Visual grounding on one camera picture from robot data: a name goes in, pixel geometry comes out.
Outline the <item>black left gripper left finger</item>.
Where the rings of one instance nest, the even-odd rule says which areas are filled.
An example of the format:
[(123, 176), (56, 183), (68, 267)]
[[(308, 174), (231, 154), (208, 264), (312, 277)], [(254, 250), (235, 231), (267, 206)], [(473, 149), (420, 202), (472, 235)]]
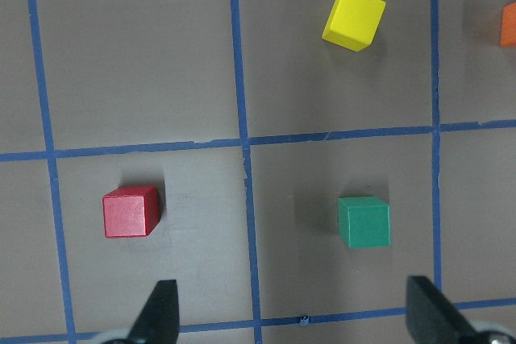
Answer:
[(160, 280), (131, 327), (131, 343), (176, 343), (179, 337), (179, 300), (176, 280)]

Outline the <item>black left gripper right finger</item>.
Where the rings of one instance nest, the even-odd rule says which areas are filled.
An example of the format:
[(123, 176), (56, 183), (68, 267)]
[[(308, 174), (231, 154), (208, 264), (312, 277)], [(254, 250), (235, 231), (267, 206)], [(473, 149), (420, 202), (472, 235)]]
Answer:
[(470, 343), (477, 336), (426, 276), (406, 280), (406, 328), (415, 343)]

